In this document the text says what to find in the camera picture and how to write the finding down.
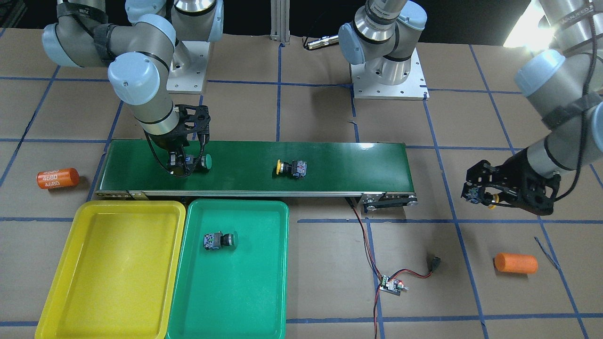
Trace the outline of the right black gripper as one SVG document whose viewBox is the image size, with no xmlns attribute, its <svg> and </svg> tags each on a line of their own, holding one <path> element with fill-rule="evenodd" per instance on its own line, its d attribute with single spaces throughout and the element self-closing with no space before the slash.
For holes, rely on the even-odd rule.
<svg viewBox="0 0 603 339">
<path fill-rule="evenodd" d="M 160 138 L 160 147 L 168 152 L 168 160 L 165 167 L 170 175 L 185 178 L 190 176 L 194 171 L 194 161 L 187 161 L 186 146 L 189 146 L 187 137 Z"/>
</svg>

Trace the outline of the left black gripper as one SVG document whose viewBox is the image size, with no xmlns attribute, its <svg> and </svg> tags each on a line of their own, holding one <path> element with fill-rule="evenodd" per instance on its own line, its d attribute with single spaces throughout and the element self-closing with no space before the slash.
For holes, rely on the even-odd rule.
<svg viewBox="0 0 603 339">
<path fill-rule="evenodd" d="M 545 178 L 535 172 L 526 153 L 517 153 L 502 165 L 493 167 L 482 160 L 466 172 L 465 185 L 482 186 L 499 195 L 496 206 L 520 208 L 535 215 L 551 215 L 560 187 L 561 176 Z"/>
</svg>

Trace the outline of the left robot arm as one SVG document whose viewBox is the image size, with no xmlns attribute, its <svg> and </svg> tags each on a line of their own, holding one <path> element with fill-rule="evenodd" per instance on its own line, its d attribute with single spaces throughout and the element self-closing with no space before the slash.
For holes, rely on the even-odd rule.
<svg viewBox="0 0 603 339">
<path fill-rule="evenodd" d="M 602 158 L 602 2 L 543 0 L 559 49 L 546 49 L 514 77 L 550 130 L 502 165 L 466 172 L 461 196 L 485 206 L 551 215 L 577 186 L 582 167 Z M 409 0 L 368 0 L 338 31 L 342 55 L 384 85 L 405 81 L 426 11 Z"/>
</svg>

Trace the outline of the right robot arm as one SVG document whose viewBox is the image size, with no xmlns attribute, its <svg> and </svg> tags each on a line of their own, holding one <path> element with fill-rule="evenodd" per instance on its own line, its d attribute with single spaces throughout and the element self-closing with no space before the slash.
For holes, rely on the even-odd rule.
<svg viewBox="0 0 603 339">
<path fill-rule="evenodd" d="M 185 41 L 219 41 L 223 32 L 221 0 L 128 0 L 129 26 L 108 21 L 103 0 L 59 0 L 58 22 L 45 26 L 47 56 L 66 67 L 107 67 L 108 80 L 142 127 L 156 161 L 155 148 L 167 152 L 161 164 L 177 177 L 208 171 L 205 154 L 210 116 L 204 105 L 176 105 L 168 79 L 190 61 Z"/>
</svg>

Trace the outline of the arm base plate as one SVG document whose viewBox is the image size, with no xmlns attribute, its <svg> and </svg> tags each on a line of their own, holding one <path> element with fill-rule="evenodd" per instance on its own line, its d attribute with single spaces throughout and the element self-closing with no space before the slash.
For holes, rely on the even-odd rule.
<svg viewBox="0 0 603 339">
<path fill-rule="evenodd" d="M 356 99 L 422 100 L 430 97 L 416 49 L 411 58 L 403 62 L 381 57 L 350 65 L 350 75 Z"/>
<path fill-rule="evenodd" d="M 178 41 L 167 80 L 170 94 L 203 92 L 210 47 L 208 41 Z"/>
</svg>

